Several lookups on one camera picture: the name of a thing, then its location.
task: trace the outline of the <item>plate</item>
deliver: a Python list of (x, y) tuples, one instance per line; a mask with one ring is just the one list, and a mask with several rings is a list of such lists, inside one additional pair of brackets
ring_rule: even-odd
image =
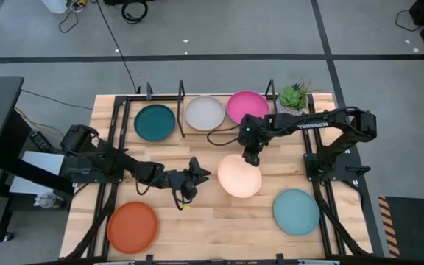
[(280, 229), (293, 236), (309, 234), (320, 220), (315, 199), (300, 189), (281, 192), (274, 201), (273, 212)]
[(146, 249), (158, 230), (158, 219), (151, 207), (143, 202), (128, 202), (117, 209), (107, 225), (107, 238), (124, 254)]
[(213, 96), (196, 96), (185, 109), (185, 120), (196, 130), (212, 130), (224, 118), (224, 105)]
[(138, 112), (133, 123), (138, 136), (147, 141), (166, 139), (174, 130), (173, 112), (165, 105), (150, 105)]
[(249, 198), (261, 187), (261, 171), (244, 161), (241, 155), (228, 155), (219, 164), (218, 178), (220, 185), (230, 195)]
[(227, 112), (231, 119), (239, 124), (245, 114), (263, 118), (266, 114), (269, 114), (269, 105), (259, 93), (240, 91), (228, 99)]

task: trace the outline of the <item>potted plant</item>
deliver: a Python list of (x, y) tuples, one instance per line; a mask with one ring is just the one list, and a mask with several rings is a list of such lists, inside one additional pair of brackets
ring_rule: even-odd
[(302, 115), (307, 108), (308, 92), (308, 85), (305, 86), (303, 81), (285, 87), (279, 92), (279, 97), (276, 101), (278, 113), (289, 113), (296, 116)]

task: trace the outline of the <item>black cable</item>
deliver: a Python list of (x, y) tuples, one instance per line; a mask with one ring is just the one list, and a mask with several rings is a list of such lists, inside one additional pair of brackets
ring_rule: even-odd
[(401, 13), (403, 13), (403, 12), (408, 12), (408, 11), (409, 11), (409, 10), (402, 10), (402, 11), (400, 11), (400, 12), (397, 14), (397, 17), (395, 18), (395, 26), (397, 26), (397, 27), (399, 27), (399, 28), (401, 28), (401, 29), (404, 29), (404, 30), (406, 30), (406, 31), (415, 32), (415, 31), (419, 30), (421, 27), (423, 27), (423, 25), (421, 25), (421, 26), (417, 27), (416, 29), (408, 29), (408, 28), (405, 28), (404, 26), (401, 26), (401, 25), (398, 23), (398, 16), (399, 16)]
[(137, 86), (135, 85), (135, 82), (133, 82), (132, 74), (130, 73), (130, 70), (129, 70), (129, 67), (127, 66), (127, 63), (125, 62), (125, 58), (124, 58), (124, 55), (122, 54), (121, 47), (119, 47), (119, 44), (117, 43), (116, 37), (114, 37), (112, 30), (110, 30), (109, 23), (107, 22), (106, 17), (104, 16), (104, 13), (102, 12), (101, 4), (99, 3), (98, 0), (96, 0), (96, 3), (97, 3), (97, 6), (99, 8), (99, 11), (101, 12), (102, 19), (104, 19), (104, 22), (106, 23), (106, 27), (107, 27), (107, 29), (109, 29), (109, 33), (112, 36), (114, 43), (116, 44), (116, 47), (119, 51), (119, 54), (121, 55), (122, 62), (124, 63), (125, 69), (127, 70), (127, 73), (129, 74), (130, 81), (132, 81), (133, 89), (137, 93)]
[(184, 204), (183, 204), (183, 205), (180, 205), (180, 201), (179, 201), (179, 199), (177, 198), (177, 195), (176, 195), (176, 190), (172, 189), (172, 193), (173, 193), (174, 203), (175, 203), (175, 205), (176, 205), (176, 208), (177, 208), (179, 211), (182, 211), (182, 210), (183, 210), (183, 206), (184, 206)]
[(70, 106), (70, 107), (79, 107), (79, 108), (84, 108), (84, 109), (86, 109), (86, 110), (93, 110), (93, 109), (92, 109), (92, 108), (90, 108), (90, 107), (83, 107), (83, 106), (73, 105), (73, 104), (69, 104), (69, 103), (61, 102), (60, 100), (56, 100), (56, 99), (53, 99), (53, 98), (51, 98), (51, 97), (42, 96), (42, 95), (39, 95), (39, 94), (34, 93), (34, 92), (31, 92), (31, 91), (27, 91), (27, 90), (24, 90), (24, 89), (21, 89), (21, 90), (22, 90), (23, 92), (26, 92), (26, 93), (32, 94), (32, 95), (34, 95), (34, 96), (39, 96), (39, 97), (44, 98), (44, 99), (49, 99), (49, 100), (52, 100), (52, 101), (54, 101), (54, 102), (56, 102), (56, 103), (60, 103), (60, 104), (67, 105), (67, 106)]
[(226, 132), (226, 131), (229, 131), (229, 130), (233, 130), (233, 129), (235, 129), (235, 128), (239, 127), (239, 126), (240, 126), (240, 124), (237, 124), (236, 126), (231, 127), (231, 128), (228, 128), (228, 129), (220, 129), (220, 130), (213, 130), (213, 131), (210, 131), (210, 132), (207, 134), (207, 141), (208, 141), (209, 143), (213, 144), (214, 146), (226, 146), (227, 144), (231, 144), (231, 143), (233, 143), (234, 141), (238, 140), (238, 137), (237, 137), (237, 138), (234, 138), (233, 140), (228, 141), (228, 142), (226, 142), (226, 143), (223, 143), (223, 144), (217, 144), (217, 143), (214, 143), (214, 142), (212, 142), (212, 141), (210, 140), (210, 136), (211, 136), (213, 133), (216, 133), (216, 132)]
[(183, 193), (181, 193), (181, 199), (176, 199), (178, 202), (181, 202), (181, 203), (183, 203), (183, 204), (189, 204), (189, 203), (191, 203), (192, 202), (192, 199), (191, 200), (189, 200), (189, 201), (186, 201), (186, 200), (184, 200), (184, 195), (183, 195)]
[(153, 185), (153, 183), (157, 180), (157, 179), (159, 179), (161, 177), (161, 175), (159, 174), (158, 176), (156, 176), (156, 177), (154, 177), (153, 179), (152, 179), (152, 181), (150, 181), (150, 183), (148, 183), (147, 185), (146, 185), (146, 189), (145, 189), (145, 191), (143, 191), (143, 192), (140, 192), (140, 189), (138, 189), (138, 179), (137, 178), (135, 178), (135, 189), (137, 190), (137, 193), (138, 193), (138, 195), (141, 195), (141, 196), (143, 196), (143, 195), (145, 195), (145, 193), (150, 189), (150, 187)]
[(89, 183), (85, 183), (84, 185), (81, 186), (81, 188), (78, 188), (74, 193), (73, 193), (73, 197), (78, 194), (78, 192), (82, 191), (84, 188), (86, 188), (86, 186), (88, 186)]
[[(70, 30), (72, 30), (77, 24), (78, 24), (78, 22), (80, 22), (79, 20), (78, 20), (78, 12), (77, 12), (77, 8), (78, 7), (81, 7), (81, 6), (77, 6), (77, 7), (75, 7), (73, 10), (71, 10), (70, 12), (68, 12), (68, 15), (66, 15), (66, 18), (65, 19), (63, 19), (59, 24), (58, 24), (58, 30), (60, 30), (60, 32), (62, 32), (62, 33), (67, 33), (67, 32), (69, 32)], [(72, 13), (74, 13), (74, 16), (75, 16), (75, 18), (77, 19), (77, 21), (73, 24), (73, 26), (70, 26), (70, 28), (69, 29), (67, 29), (67, 30), (65, 30), (65, 31), (63, 31), (62, 30), (62, 24), (63, 23), (65, 23), (65, 21), (68, 19), (68, 17), (72, 14)]]
[[(145, 9), (144, 13), (139, 18), (132, 17), (129, 13), (125, 12), (125, 9), (127, 8), (127, 6), (133, 3), (139, 3), (144, 6), (144, 9)], [(146, 17), (146, 14), (148, 14), (148, 5), (146, 4), (144, 0), (126, 0), (124, 5), (122, 5), (121, 11), (122, 11), (122, 18), (124, 19), (124, 21), (128, 24), (133, 25), (133, 24), (139, 23)]]

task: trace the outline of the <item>wooden table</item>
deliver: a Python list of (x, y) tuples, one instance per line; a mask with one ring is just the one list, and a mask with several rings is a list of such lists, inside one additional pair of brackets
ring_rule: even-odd
[[(107, 139), (115, 96), (97, 96), (90, 126)], [(316, 112), (335, 108), (330, 93), (315, 93)], [(227, 146), (209, 144), (204, 133), (188, 131), (181, 137), (178, 126), (165, 141), (152, 143), (141, 139), (133, 129), (136, 113), (149, 104), (163, 104), (176, 114), (176, 102), (133, 102), (130, 107), (125, 147), (138, 160), (152, 160), (165, 165), (165, 170), (182, 170), (189, 159), (197, 157), (202, 168), (212, 172), (210, 180), (198, 186), (198, 194), (190, 208), (176, 209), (170, 190), (151, 188), (144, 196), (135, 191), (135, 181), (125, 174), (119, 186), (116, 207), (126, 202), (140, 201), (151, 205), (159, 218), (159, 232), (152, 245), (135, 255), (125, 255), (110, 247), (109, 260), (144, 260), (153, 254), (155, 260), (198, 259), (272, 259), (277, 253), (284, 258), (323, 258), (324, 252), (319, 228), (307, 236), (290, 236), (275, 223), (272, 203), (287, 188), (299, 188), (313, 194), (307, 181), (302, 133), (274, 138), (260, 154), (263, 184), (260, 191), (248, 199), (230, 196), (219, 184), (217, 166), (229, 154), (241, 154), (244, 147), (237, 142)], [(123, 106), (119, 111), (114, 146), (118, 146)], [(321, 130), (324, 144), (331, 143), (341, 134), (334, 128)], [(229, 141), (233, 135), (214, 136), (216, 142)], [(311, 133), (313, 150), (316, 150)], [(93, 221), (97, 184), (90, 184), (73, 199), (66, 225), (60, 256), (68, 255), (78, 244)], [(343, 183), (333, 182), (333, 192), (341, 223), (359, 245), (371, 252), (366, 223), (358, 193)], [(336, 242), (333, 228), (327, 220), (333, 253)], [(99, 229), (96, 255), (100, 255), (105, 226)]]

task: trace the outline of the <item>plant pot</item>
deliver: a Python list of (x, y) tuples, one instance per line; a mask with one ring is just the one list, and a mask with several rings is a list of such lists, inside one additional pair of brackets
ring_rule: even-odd
[(307, 106), (308, 106), (308, 97), (307, 96), (305, 97), (305, 107), (301, 110), (295, 110), (295, 109), (290, 108), (290, 107), (282, 106), (282, 104), (280, 103), (279, 97), (278, 97), (278, 99), (276, 99), (276, 108), (278, 109), (278, 113), (289, 113), (289, 114), (292, 114), (294, 116), (300, 116), (300, 115), (304, 114)]

